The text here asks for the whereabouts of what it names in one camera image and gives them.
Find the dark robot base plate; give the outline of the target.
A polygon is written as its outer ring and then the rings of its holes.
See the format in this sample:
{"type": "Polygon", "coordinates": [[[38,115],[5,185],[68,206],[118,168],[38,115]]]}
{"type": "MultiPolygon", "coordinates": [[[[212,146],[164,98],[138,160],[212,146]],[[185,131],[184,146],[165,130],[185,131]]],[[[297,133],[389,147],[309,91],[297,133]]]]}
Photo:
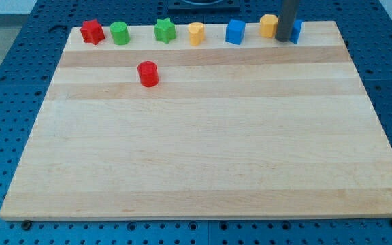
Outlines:
{"type": "Polygon", "coordinates": [[[170,13],[184,11],[233,10],[240,8],[240,0],[168,0],[170,13]]]}

